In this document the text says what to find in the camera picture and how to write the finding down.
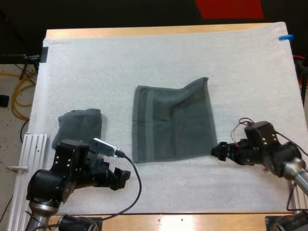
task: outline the dark gray towel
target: dark gray towel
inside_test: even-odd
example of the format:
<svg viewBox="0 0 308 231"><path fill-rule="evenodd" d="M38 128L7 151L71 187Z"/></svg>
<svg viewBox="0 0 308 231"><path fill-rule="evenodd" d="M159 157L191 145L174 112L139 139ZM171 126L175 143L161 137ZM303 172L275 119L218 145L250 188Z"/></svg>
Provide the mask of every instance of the dark gray towel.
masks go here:
<svg viewBox="0 0 308 231"><path fill-rule="evenodd" d="M99 109L72 110L58 118L59 130L52 148L62 140L83 141L95 149L93 138L101 138L102 114Z"/></svg>
<svg viewBox="0 0 308 231"><path fill-rule="evenodd" d="M135 163L210 155L217 145L208 78L182 89L138 86L132 118Z"/></svg>

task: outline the red wire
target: red wire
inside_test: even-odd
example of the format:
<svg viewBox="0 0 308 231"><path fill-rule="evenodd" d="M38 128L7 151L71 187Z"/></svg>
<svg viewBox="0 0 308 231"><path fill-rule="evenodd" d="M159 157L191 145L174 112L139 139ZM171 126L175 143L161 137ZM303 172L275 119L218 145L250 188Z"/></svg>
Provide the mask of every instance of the red wire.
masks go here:
<svg viewBox="0 0 308 231"><path fill-rule="evenodd" d="M239 127L239 125L240 125L240 124L237 124L237 125L235 126L235 128L233 129L233 138L234 138L234 143L235 143L235 146L236 146L236 147L239 147L239 145L238 145L238 143L237 143L237 141L236 141L235 130Z"/></svg>
<svg viewBox="0 0 308 231"><path fill-rule="evenodd" d="M293 55L293 58L297 58L297 59L302 59L302 60L305 60L306 58L302 55Z"/></svg>
<svg viewBox="0 0 308 231"><path fill-rule="evenodd" d="M237 124L237 125L235 126L235 128L233 129L233 139L234 139L234 143L235 143L235 146L236 146L236 147L239 147L239 145L238 145L238 142L236 141L235 130L236 130L240 125L241 125L241 124Z"/></svg>

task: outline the cable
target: cable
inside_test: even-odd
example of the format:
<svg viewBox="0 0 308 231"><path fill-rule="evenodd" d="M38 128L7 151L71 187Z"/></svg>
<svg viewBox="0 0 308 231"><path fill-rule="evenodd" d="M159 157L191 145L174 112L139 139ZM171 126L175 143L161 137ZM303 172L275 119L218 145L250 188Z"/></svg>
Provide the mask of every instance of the cable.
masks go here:
<svg viewBox="0 0 308 231"><path fill-rule="evenodd" d="M20 141L21 141L21 143L23 143L23 142L24 142L24 141L23 141L23 138L22 138L23 129L24 129L24 127L25 127L26 123L27 123L27 122L29 122L29 121L30 121L30 120L26 120L26 121L24 122L24 124L22 125L21 129L20 129L19 136L20 136Z"/></svg>
<svg viewBox="0 0 308 231"><path fill-rule="evenodd" d="M15 66L17 66L19 69L21 69L22 71L24 71L20 66L18 66L17 64L14 64Z"/></svg>
<svg viewBox="0 0 308 231"><path fill-rule="evenodd" d="M248 117L242 117L242 118L239 119L239 124L245 123L245 122L254 123L254 121L253 121L252 119L248 118Z"/></svg>
<svg viewBox="0 0 308 231"><path fill-rule="evenodd" d="M293 195L295 187L296 187L296 183L294 182L292 187L291 187L291 191L290 191L290 194L289 194L289 197L288 197L288 202L287 202L286 210L287 211L293 211L293 212L295 212L295 211L308 211L308 209L305 209L305 208L289 208L290 201L291 201L291 198L292 198L292 195Z"/></svg>
<svg viewBox="0 0 308 231"><path fill-rule="evenodd" d="M279 133L278 131L275 131L276 134L284 137L286 140L288 140L289 142L291 142L291 144L293 144L294 146L296 146L299 150L302 151L303 154L305 154L306 156L308 156L308 154L301 148L301 146L299 146L298 144L294 143L292 140L290 140L289 138L287 138L286 136L282 135L281 133Z"/></svg>
<svg viewBox="0 0 308 231"><path fill-rule="evenodd" d="M235 130L236 130L241 124L243 124L243 125L245 125L245 126L248 126L248 125L251 125L251 124L253 124L253 123L254 123L254 121L253 121L252 119L250 119L250 118L247 118L247 117L242 117L242 118L239 119L239 123L235 126L235 128L231 131L231 134L230 134L231 139L233 140L233 142L235 143L235 145L236 145L237 147L239 147L239 145L238 145L238 143L237 143L237 141L236 141Z"/></svg>
<svg viewBox="0 0 308 231"><path fill-rule="evenodd" d="M0 223L1 223L2 219L3 219L3 217L4 217L4 214L5 214L6 210L8 209L8 207L9 207L9 205L10 205L12 199L13 199L13 196L11 196L11 198L10 198L8 204L6 205L6 207L5 207L4 211L3 211L3 214L1 215Z"/></svg>
<svg viewBox="0 0 308 231"><path fill-rule="evenodd" d="M17 101L17 96L23 92L24 90L26 89L29 89L29 88L32 88L32 87L35 87L36 83L31 79L31 77L33 77L35 74L34 73L31 73L30 75L27 75L25 73L25 77L22 78L19 83L16 85L16 88L12 94L12 100L11 100L11 111L13 113L13 115L15 117L17 117L18 119L21 119L21 120L28 120L29 117L21 114L15 104L17 104L18 106L20 107L30 107L32 105L32 103L29 103L29 104L21 104ZM11 74L11 73L0 73L0 76L11 76L11 77L17 77L19 78L20 76L19 75L16 75L16 74ZM30 85L27 85L25 87L22 87L25 83L27 82L30 82L31 84Z"/></svg>
<svg viewBox="0 0 308 231"><path fill-rule="evenodd" d="M302 60L305 60L305 56L302 56L302 55L293 55L293 58L296 58L296 59L302 59Z"/></svg>
<svg viewBox="0 0 308 231"><path fill-rule="evenodd" d="M116 155L118 155L119 157L122 157L122 158L125 158L127 159L130 164L133 166L134 170L135 170L135 173L136 173L136 176L137 176L137 179L138 179L138 183L139 183L139 192L138 192L138 195L136 197L136 199L134 200L134 202L128 206L126 209L123 209L122 211L116 213L116 214L113 214L111 216L108 216L106 218L102 218L102 219L98 219L98 220L92 220L92 221L83 221L83 220L79 220L78 222L71 222L71 223L66 223L66 224L53 224L53 225L42 225L42 226L38 226L34 229L32 229L31 231L35 231L35 230L40 230L40 229L45 229L45 228L53 228L53 227L63 227L63 226L70 226L70 225L74 225L74 224L90 224L90 223L95 223L95 222L103 222L104 220L109 220L111 218L114 218L116 216L119 216L123 213L125 213L126 211L130 210L136 203L137 201L139 200L139 197L141 195L141 192L142 192L142 184L141 184L141 179L140 179L140 176L139 176L139 173L138 173L138 170L135 166L135 164L132 162L132 160L126 156L124 153L122 152L116 152Z"/></svg>

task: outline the black cable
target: black cable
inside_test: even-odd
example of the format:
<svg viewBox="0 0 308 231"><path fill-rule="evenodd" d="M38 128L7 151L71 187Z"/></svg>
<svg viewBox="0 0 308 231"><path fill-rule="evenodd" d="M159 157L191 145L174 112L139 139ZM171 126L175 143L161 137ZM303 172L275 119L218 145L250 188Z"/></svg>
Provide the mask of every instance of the black cable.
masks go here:
<svg viewBox="0 0 308 231"><path fill-rule="evenodd" d="M26 121L24 122L23 126L22 126L21 129L20 129L19 137L20 137L21 143L24 142L24 141L23 141L23 138L22 138L22 133L23 133L23 129L24 129L26 123L28 123L28 122L29 122L29 120L26 120Z"/></svg>
<svg viewBox="0 0 308 231"><path fill-rule="evenodd" d="M141 191L142 191L142 184L141 184L141 179L140 179L138 170L137 170L135 164L132 162L132 160L129 157L127 157L125 154L123 154L123 153L119 153L119 154L120 154L120 155L118 155L119 157L127 159L130 162L130 164L133 166L133 168L135 170L135 173L136 173L136 176L137 176L137 179L138 179L138 182L139 182L139 192L138 192L138 195L137 195L136 199L134 200L134 202L130 206L128 206L126 209L123 209L122 211L120 211L120 212L118 212L116 214L113 214L111 216L108 216L106 218L102 218L102 219L98 219L98 220L92 220L92 221L78 220L77 222L71 222L71 223L66 223L66 224L42 225L42 226L38 226L38 227L32 229L31 231L45 229L45 228L63 227L63 226L69 226L69 225L74 225L74 224L91 224L91 223L95 223L95 222L103 222L104 220L109 220L111 218L119 216L119 215L125 213L126 211L130 210L137 203L137 201L139 200L139 197L140 197Z"/></svg>
<svg viewBox="0 0 308 231"><path fill-rule="evenodd" d="M17 64L14 64L15 66L17 66L19 69L21 69L22 71L24 71L20 66L18 66ZM25 70L25 75L26 76L28 76L28 74L26 73L26 72L28 72L29 74L33 74L33 73L31 73L30 71L28 71L28 70Z"/></svg>
<svg viewBox="0 0 308 231"><path fill-rule="evenodd" d="M1 223L2 219L3 219L3 217L4 217L4 214L5 214L6 210L8 209L8 207L9 207L11 201L12 201L12 198L13 198L13 196L11 196L11 198L10 198L8 204L6 205L6 207L5 207L4 211L3 211L3 214L2 214L2 216L1 216L1 218L0 218L0 223Z"/></svg>
<svg viewBox="0 0 308 231"><path fill-rule="evenodd" d="M293 212L294 211L308 211L308 209L305 209L305 208L289 208L290 201L291 201L291 198L292 198L292 195L293 195L295 187L296 187L296 183L294 182L294 184L291 187L291 191L290 191L290 194L289 194L289 197L288 197L288 202L287 202L286 210L287 211L293 211Z"/></svg>
<svg viewBox="0 0 308 231"><path fill-rule="evenodd" d="M301 146L299 146L298 144L294 143L292 140L290 140L288 137L282 135L281 133L279 133L278 131L275 131L276 134L284 137L286 140L288 140L289 142L291 142L291 144L293 144L294 146L296 146L299 150L302 151L303 154L305 154L306 156L308 156L308 154L301 148Z"/></svg>
<svg viewBox="0 0 308 231"><path fill-rule="evenodd" d="M242 118L239 119L239 124L243 124L245 122L254 123L254 121L252 119L247 118L247 117L242 117Z"/></svg>

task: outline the red object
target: red object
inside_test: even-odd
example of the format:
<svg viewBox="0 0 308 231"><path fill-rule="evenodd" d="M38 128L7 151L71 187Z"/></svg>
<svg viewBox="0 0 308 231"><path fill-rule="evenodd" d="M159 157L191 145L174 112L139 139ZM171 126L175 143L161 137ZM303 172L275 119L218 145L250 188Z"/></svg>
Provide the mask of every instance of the red object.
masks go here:
<svg viewBox="0 0 308 231"><path fill-rule="evenodd" d="M204 19L263 19L260 0L196 0Z"/></svg>

